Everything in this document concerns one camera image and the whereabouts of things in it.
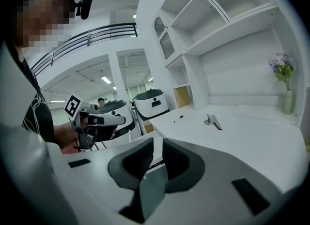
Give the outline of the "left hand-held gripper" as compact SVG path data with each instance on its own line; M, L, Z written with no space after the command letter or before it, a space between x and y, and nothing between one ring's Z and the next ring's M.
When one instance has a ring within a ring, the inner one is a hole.
M72 122L75 131L78 133L79 149L90 149L94 144L94 136L89 135L87 131L83 130L81 122L89 113L95 113L98 111L98 105L89 103L72 93L67 100L64 111ZM96 124L103 127L97 127L97 141L108 141L113 139L115 137L117 126L125 123L126 118L123 116L98 115Z

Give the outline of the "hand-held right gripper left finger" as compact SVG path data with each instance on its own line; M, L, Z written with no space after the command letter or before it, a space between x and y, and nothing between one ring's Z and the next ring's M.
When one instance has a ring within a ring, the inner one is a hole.
M119 187L136 190L153 158L154 139L151 137L113 157L108 172Z

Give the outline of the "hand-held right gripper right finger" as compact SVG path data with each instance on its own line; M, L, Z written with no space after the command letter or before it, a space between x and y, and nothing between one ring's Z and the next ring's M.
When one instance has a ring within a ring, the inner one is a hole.
M204 176L203 158L171 139L163 139L162 158L168 174L167 194L188 191Z

